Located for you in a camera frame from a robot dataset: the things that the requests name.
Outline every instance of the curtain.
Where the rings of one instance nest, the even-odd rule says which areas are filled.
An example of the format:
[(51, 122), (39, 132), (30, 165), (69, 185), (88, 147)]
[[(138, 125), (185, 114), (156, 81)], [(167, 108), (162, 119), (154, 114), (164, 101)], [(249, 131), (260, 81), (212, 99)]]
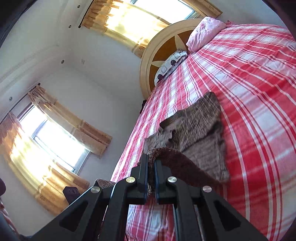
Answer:
[(112, 136), (79, 119), (38, 85), (28, 93), (28, 96), (32, 104), (45, 113), (50, 121), (57, 123), (71, 134), (85, 149), (102, 156), (110, 144)]
[(217, 18), (222, 12), (205, 0), (183, 0), (203, 17)]
[(150, 40), (170, 23), (133, 4), (120, 0), (94, 0), (82, 24), (104, 32), (142, 57)]
[(77, 187), (81, 194), (89, 187), (88, 181), (51, 159), (27, 136), (12, 113), (0, 125), (0, 154), (25, 188), (54, 215), (68, 206), (62, 192), (66, 186)]

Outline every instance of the brown knit fabric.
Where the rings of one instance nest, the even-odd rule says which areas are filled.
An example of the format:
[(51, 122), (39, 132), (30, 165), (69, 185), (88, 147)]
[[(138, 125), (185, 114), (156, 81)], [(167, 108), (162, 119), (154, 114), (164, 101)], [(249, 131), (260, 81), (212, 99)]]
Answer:
[(179, 110), (162, 121), (158, 131), (145, 139), (144, 153), (151, 154), (153, 149), (161, 147), (175, 149), (214, 180), (228, 181), (220, 113), (216, 95), (207, 92), (187, 109)]
[(154, 193), (154, 161), (161, 160), (163, 166), (167, 166), (172, 171), (172, 175), (194, 187), (205, 185), (214, 187), (219, 182), (213, 179), (206, 172), (197, 167), (190, 159), (177, 150), (170, 148), (153, 149), (148, 159), (148, 195)]
[(108, 188), (108, 187), (113, 187), (116, 183), (115, 182), (111, 182), (111, 181), (106, 181), (104, 179), (100, 179), (98, 178), (95, 182), (94, 185), (99, 185), (100, 188), (104, 189), (104, 188)]

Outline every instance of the bed frame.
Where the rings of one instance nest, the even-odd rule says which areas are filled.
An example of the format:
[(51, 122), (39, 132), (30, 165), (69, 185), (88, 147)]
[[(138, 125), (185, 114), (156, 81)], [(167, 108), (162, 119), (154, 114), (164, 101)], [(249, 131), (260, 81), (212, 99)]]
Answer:
[(188, 50), (187, 40), (201, 20), (193, 18), (173, 23), (149, 42), (140, 65), (140, 85), (145, 99), (148, 99), (155, 87), (154, 77), (159, 67), (177, 48)]

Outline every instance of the black bracket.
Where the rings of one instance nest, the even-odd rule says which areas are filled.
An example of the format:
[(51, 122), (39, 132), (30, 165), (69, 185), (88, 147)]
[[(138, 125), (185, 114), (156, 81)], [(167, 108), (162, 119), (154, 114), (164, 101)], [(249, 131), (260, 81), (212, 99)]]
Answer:
[[(161, 160), (154, 162), (155, 197), (172, 204), (177, 241), (267, 241), (211, 187), (192, 187), (173, 177)], [(133, 167), (131, 175), (114, 187), (89, 188), (32, 241), (123, 241), (130, 204), (147, 199), (148, 156)]]

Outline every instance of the red plaid bedsheet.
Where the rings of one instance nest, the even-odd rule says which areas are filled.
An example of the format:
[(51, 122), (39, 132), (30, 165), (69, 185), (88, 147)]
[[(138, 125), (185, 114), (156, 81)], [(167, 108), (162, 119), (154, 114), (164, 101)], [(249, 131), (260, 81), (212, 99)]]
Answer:
[[(296, 216), (296, 43), (282, 27), (232, 25), (157, 84), (112, 181), (129, 176), (144, 138), (213, 91), (221, 104), (230, 182), (216, 191), (269, 240)], [(175, 240), (172, 206), (131, 205), (129, 240)]]

